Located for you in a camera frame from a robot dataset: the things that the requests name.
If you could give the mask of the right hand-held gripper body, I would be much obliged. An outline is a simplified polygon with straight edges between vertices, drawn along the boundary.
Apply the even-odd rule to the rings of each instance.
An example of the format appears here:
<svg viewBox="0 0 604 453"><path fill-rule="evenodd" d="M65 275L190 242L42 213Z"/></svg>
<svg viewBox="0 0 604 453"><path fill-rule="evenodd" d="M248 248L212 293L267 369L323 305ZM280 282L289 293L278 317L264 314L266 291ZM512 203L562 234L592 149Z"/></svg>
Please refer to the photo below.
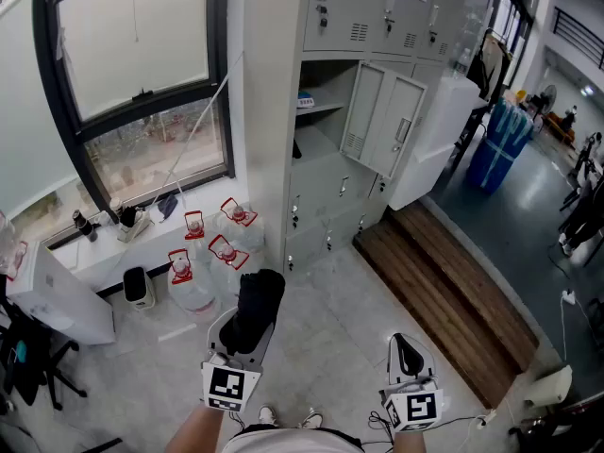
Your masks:
<svg viewBox="0 0 604 453"><path fill-rule="evenodd" d="M442 419L444 392L435 376L424 376L379 391L396 433L423 431Z"/></svg>

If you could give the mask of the white low cabinet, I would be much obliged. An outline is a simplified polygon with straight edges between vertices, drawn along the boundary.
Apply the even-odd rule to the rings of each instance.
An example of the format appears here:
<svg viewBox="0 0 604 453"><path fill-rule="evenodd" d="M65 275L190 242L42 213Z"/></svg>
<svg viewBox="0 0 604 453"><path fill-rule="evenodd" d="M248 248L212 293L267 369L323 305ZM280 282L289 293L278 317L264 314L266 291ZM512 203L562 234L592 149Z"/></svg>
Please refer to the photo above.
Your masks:
<svg viewBox="0 0 604 453"><path fill-rule="evenodd" d="M27 246L16 277L8 281L7 297L28 316L81 344L116 340L112 306L39 242Z"/></svg>

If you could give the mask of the white plastic box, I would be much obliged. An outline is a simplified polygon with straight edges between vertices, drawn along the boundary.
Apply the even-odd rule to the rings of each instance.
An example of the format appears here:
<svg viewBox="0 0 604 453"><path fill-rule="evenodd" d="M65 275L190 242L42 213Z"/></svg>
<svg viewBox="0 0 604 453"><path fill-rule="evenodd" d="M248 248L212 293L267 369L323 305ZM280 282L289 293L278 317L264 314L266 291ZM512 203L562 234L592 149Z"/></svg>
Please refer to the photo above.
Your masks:
<svg viewBox="0 0 604 453"><path fill-rule="evenodd" d="M536 380L527 389L524 400L532 407L548 407L561 404L572 384L573 370L570 365Z"/></svg>

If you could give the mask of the black standing fan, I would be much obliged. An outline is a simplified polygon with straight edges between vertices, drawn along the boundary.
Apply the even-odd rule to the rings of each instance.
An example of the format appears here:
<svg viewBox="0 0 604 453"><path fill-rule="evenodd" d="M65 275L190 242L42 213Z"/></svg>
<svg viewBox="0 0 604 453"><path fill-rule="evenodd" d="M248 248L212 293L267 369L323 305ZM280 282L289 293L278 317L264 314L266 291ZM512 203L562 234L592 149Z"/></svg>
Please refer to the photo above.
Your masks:
<svg viewBox="0 0 604 453"><path fill-rule="evenodd" d="M547 114L552 110L553 105L557 98L557 89L553 84L549 84L545 87L545 89L539 94L540 105L539 105L539 113L547 116Z"/></svg>

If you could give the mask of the dark blue cloth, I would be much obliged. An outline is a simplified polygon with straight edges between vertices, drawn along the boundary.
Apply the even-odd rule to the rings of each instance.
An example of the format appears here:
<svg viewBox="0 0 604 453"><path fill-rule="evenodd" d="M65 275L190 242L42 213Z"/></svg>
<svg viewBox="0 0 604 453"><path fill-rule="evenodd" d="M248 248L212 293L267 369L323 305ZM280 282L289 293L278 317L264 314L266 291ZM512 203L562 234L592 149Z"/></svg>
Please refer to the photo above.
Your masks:
<svg viewBox="0 0 604 453"><path fill-rule="evenodd" d="M166 221L171 216L177 204L178 200L174 194L169 194L159 201L158 211L161 215L161 219L159 220L161 223Z"/></svg>

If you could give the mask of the small white waste bin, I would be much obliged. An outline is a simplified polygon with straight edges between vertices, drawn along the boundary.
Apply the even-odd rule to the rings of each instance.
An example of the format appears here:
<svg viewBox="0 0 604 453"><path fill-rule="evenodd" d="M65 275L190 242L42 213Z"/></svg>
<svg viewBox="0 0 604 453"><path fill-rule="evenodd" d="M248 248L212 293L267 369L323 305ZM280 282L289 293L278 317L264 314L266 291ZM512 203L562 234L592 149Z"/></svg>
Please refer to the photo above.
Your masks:
<svg viewBox="0 0 604 453"><path fill-rule="evenodd" d="M153 282L141 266L126 270L123 274L126 302L135 310L147 310L155 306Z"/></svg>

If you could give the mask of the person's right forearm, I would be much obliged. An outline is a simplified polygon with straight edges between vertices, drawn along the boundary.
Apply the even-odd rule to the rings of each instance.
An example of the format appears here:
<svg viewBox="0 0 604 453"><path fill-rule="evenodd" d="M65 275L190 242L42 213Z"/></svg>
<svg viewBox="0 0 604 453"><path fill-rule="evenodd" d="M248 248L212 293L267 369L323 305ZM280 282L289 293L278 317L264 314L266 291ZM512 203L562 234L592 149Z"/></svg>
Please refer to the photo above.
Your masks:
<svg viewBox="0 0 604 453"><path fill-rule="evenodd" d="M397 432L390 453L427 453L423 432Z"/></svg>

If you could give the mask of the white desk organiser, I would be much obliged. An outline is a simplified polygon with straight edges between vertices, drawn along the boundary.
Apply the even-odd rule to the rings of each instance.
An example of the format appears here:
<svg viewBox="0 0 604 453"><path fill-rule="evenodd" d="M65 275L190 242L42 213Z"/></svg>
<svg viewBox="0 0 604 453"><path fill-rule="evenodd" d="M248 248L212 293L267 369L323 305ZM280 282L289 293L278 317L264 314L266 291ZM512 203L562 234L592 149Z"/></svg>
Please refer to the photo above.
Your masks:
<svg viewBox="0 0 604 453"><path fill-rule="evenodd" d="M147 210L125 207L119 215L117 239L122 243L129 243L151 224L152 220Z"/></svg>

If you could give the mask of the person's white shirt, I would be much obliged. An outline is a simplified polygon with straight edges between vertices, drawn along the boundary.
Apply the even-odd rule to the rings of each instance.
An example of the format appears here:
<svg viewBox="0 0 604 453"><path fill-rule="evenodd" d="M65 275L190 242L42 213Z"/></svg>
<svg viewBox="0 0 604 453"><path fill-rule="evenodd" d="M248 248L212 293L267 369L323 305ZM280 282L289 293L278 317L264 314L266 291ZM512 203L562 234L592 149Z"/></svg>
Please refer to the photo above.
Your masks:
<svg viewBox="0 0 604 453"><path fill-rule="evenodd" d="M233 437L222 453L364 453L331 432L305 428L276 428Z"/></svg>

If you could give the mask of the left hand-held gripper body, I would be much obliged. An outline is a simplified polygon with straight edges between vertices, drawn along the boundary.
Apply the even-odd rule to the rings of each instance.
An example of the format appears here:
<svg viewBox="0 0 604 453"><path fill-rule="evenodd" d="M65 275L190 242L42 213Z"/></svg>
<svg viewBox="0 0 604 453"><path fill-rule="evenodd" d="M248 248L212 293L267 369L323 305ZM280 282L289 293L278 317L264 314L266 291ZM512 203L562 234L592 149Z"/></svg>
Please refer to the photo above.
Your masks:
<svg viewBox="0 0 604 453"><path fill-rule="evenodd" d="M203 402L212 409L243 412L256 390L262 367L210 350L201 364Z"/></svg>

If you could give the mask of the white pole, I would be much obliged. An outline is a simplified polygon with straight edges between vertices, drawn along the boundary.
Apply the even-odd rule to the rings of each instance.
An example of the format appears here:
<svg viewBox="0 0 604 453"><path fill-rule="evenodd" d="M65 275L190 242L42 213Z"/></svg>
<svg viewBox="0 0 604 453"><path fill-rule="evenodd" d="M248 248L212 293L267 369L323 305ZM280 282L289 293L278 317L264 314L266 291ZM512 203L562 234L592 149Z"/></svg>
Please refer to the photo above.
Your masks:
<svg viewBox="0 0 604 453"><path fill-rule="evenodd" d="M185 153L188 151L188 148L189 148L189 146L190 146L193 138L195 137L198 128L202 124L202 121L205 119L206 115L209 113L210 108L217 101L218 97L221 95L221 93L223 92L223 89L225 88L225 86L227 85L228 81L230 80L233 72L238 67L238 65L240 64L240 62L243 60L243 54L244 54L244 51L242 50L240 52L239 56L235 59L235 61L228 67L225 77L220 82L217 90L212 95L209 103L204 107L203 111L199 114L197 120L195 121L195 124L193 126L193 130L192 130L189 138L184 143L182 149L180 150L179 154L177 155L177 157L176 157L175 161L173 162L172 166L169 168L169 170L167 172L167 177L164 179L163 183L161 184L161 186L157 190L157 192L156 192L153 200L149 204L149 207L153 207L156 203L159 202L159 197L162 194L164 194L164 191L167 189L167 186L168 186L170 180L173 180L174 183L176 184L176 189L177 189L178 193L179 194L183 194L183 188L182 188L182 185L180 184L180 178L178 177L178 175L176 173L176 168L178 167L179 163L182 161Z"/></svg>

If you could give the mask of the black metal railing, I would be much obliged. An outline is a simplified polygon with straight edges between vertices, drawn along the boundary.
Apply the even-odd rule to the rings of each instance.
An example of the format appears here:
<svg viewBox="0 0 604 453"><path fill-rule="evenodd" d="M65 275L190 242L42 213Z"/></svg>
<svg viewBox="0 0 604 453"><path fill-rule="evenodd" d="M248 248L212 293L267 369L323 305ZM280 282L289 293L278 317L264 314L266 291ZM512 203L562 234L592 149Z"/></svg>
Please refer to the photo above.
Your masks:
<svg viewBox="0 0 604 453"><path fill-rule="evenodd" d="M576 48L599 70L604 71L604 40L566 11L555 7L554 14L553 34Z"/></svg>

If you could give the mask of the grey metal locker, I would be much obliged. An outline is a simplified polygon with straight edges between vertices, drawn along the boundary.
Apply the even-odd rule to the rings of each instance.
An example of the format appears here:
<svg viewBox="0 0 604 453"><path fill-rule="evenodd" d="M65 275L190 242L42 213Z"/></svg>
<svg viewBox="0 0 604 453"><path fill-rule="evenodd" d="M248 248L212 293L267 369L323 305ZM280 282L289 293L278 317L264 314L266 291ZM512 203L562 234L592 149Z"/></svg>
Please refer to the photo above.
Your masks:
<svg viewBox="0 0 604 453"><path fill-rule="evenodd" d="M350 243L389 208L464 2L244 0L248 190L266 259L280 272ZM296 107L299 91L314 108Z"/></svg>

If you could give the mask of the black metal rack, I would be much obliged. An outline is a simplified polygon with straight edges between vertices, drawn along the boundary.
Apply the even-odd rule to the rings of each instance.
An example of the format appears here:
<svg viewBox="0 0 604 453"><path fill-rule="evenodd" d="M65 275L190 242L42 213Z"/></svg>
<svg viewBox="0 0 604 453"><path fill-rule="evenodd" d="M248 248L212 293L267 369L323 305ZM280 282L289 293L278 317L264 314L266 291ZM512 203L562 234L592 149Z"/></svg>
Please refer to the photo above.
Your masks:
<svg viewBox="0 0 604 453"><path fill-rule="evenodd" d="M472 109L464 129L456 142L452 154L451 172L454 173L461 163L484 115L490 112L503 93L503 80L512 63L509 52L492 28L488 28L482 43L474 56L467 77L478 85L478 104Z"/></svg>

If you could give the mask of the brown wooden step platform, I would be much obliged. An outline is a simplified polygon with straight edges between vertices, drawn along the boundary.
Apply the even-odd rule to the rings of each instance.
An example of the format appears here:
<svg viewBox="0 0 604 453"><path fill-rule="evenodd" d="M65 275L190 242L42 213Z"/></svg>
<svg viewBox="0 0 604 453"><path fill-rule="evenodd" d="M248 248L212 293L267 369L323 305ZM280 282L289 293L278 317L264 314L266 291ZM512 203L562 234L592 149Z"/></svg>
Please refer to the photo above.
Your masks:
<svg viewBox="0 0 604 453"><path fill-rule="evenodd" d="M386 210L353 245L480 403L496 408L539 341L459 240L415 201Z"/></svg>

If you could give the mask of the white box-shaped appliance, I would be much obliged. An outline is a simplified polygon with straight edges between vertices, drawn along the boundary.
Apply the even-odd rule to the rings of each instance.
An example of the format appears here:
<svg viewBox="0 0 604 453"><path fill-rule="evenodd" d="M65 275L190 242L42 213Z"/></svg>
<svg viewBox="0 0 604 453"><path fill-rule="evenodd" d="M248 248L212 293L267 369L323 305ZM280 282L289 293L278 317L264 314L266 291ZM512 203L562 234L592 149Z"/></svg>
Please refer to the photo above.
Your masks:
<svg viewBox="0 0 604 453"><path fill-rule="evenodd" d="M396 182L389 202L391 209L400 210L432 190L472 111L483 104L478 85L468 78L441 79Z"/></svg>

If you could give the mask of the black drinking bottle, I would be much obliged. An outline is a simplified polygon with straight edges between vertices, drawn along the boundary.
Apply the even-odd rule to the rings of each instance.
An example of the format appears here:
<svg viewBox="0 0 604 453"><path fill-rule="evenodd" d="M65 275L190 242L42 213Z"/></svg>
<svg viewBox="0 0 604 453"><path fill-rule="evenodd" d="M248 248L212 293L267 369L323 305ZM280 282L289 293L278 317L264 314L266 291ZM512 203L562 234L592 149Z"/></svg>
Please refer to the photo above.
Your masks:
<svg viewBox="0 0 604 453"><path fill-rule="evenodd" d="M80 210L75 210L72 214L75 227L79 232L86 237L91 243L97 239L97 232L93 224L84 217Z"/></svg>

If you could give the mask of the person's left forearm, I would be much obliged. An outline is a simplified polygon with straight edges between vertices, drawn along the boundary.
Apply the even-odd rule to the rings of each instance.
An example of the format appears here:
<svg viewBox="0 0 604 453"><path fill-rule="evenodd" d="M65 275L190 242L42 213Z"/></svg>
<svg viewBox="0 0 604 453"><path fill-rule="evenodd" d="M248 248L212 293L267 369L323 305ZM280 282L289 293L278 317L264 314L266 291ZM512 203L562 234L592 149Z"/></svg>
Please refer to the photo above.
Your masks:
<svg viewBox="0 0 604 453"><path fill-rule="evenodd" d="M165 453L216 453L224 411L199 404L165 447Z"/></svg>

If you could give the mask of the black office chair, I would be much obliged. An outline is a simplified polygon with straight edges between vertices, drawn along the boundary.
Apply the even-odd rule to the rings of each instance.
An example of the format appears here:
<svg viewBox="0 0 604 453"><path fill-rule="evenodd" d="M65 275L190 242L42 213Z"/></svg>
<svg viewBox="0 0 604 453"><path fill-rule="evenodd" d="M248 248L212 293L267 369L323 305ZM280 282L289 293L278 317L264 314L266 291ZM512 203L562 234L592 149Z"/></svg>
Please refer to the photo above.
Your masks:
<svg viewBox="0 0 604 453"><path fill-rule="evenodd" d="M28 406L35 402L41 386L47 386L56 411L62 410L57 400L55 383L59 380L79 397L87 392L78 389L62 374L59 363L69 350L79 351L79 345L68 340L56 352L51 351L52 331L40 321L28 317L8 301L8 277L0 274L0 306L10 320L8 327L0 326L0 366L5 370L3 389L10 394L15 389Z"/></svg>

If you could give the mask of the black framed window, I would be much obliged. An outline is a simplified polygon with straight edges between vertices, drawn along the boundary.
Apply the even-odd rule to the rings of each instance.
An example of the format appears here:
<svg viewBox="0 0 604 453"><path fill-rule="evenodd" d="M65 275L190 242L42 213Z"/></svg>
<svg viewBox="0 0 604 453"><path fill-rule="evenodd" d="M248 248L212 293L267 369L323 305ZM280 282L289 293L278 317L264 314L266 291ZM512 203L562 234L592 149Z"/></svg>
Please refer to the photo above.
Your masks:
<svg viewBox="0 0 604 453"><path fill-rule="evenodd" d="M227 73L227 0L32 0L42 88L92 202L147 205ZM176 168L234 177L227 86Z"/></svg>

